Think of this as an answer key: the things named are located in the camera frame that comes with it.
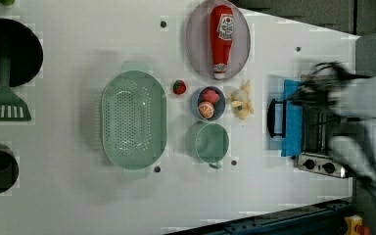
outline white table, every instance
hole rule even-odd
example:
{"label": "white table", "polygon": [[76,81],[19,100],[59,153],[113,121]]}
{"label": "white table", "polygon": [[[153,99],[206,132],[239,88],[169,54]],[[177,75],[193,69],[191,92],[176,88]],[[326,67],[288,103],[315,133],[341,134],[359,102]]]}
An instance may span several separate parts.
{"label": "white table", "polygon": [[[265,110],[285,77],[316,62],[353,70],[357,37],[242,10],[250,59],[236,78],[213,82],[193,71],[183,43],[201,2],[17,0],[12,9],[0,7],[0,17],[28,24],[44,48],[43,72],[17,89],[33,121],[0,123],[0,142],[20,163],[18,184],[0,196],[0,234],[161,234],[351,195],[350,180],[298,171],[267,150]],[[101,92],[128,60],[148,63],[168,100],[167,145],[155,163],[162,171],[139,180],[124,179],[109,163],[98,134]],[[178,78],[189,85],[182,98],[170,91]],[[223,168],[186,156],[183,138],[195,122],[189,94],[207,84],[227,91],[247,79],[256,113],[241,122],[227,106],[218,122],[231,139]]]}

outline red fruit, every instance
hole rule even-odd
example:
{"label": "red fruit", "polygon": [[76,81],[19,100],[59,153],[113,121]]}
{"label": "red fruit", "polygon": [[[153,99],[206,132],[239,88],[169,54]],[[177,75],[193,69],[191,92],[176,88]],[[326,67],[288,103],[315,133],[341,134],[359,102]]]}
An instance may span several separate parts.
{"label": "red fruit", "polygon": [[185,93],[186,90],[187,86],[183,80],[176,80],[175,83],[173,83],[173,93],[181,95]]}
{"label": "red fruit", "polygon": [[219,100],[219,95],[216,91],[212,89],[205,89],[202,93],[204,101],[208,101],[212,104],[215,104]]}

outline blue object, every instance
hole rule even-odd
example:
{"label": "blue object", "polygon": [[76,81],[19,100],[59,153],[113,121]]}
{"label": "blue object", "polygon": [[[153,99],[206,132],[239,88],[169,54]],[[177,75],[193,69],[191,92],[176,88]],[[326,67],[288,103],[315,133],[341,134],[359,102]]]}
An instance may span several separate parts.
{"label": "blue object", "polygon": [[[300,81],[285,80],[284,100],[293,95],[301,85]],[[302,153],[302,107],[295,106],[291,101],[286,105],[286,136],[282,143],[282,157],[295,156]]]}

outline ketchup label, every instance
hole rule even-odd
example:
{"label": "ketchup label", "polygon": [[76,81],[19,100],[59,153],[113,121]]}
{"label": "ketchup label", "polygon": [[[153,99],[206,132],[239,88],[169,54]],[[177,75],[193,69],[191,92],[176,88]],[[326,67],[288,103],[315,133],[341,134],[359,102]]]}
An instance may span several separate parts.
{"label": "ketchup label", "polygon": [[218,32],[218,37],[222,40],[232,40],[233,39],[233,15],[231,14],[221,14],[219,19],[219,24],[216,29]]}
{"label": "ketchup label", "polygon": [[218,65],[214,65],[214,71],[217,72],[217,71],[226,71],[227,70],[227,65],[225,64],[218,64]]}

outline blue bowl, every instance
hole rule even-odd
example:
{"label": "blue bowl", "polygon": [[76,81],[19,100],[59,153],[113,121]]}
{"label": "blue bowl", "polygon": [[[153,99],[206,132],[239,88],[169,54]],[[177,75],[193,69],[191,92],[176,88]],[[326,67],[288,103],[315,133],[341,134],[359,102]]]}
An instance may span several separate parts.
{"label": "blue bowl", "polygon": [[[198,106],[200,105],[200,103],[204,102],[204,99],[201,97],[201,93],[203,93],[203,91],[205,89],[212,89],[212,90],[216,91],[219,95],[219,100],[213,105],[214,106],[214,115],[211,118],[208,118],[208,119],[203,118],[200,114],[200,111],[198,110]],[[219,119],[222,116],[222,114],[224,114],[224,111],[225,111],[224,93],[222,93],[222,91],[220,89],[216,88],[215,86],[207,86],[205,88],[200,88],[200,89],[196,90],[191,97],[191,111],[192,111],[192,114],[196,118],[201,119],[201,120],[214,121],[214,120]]]}

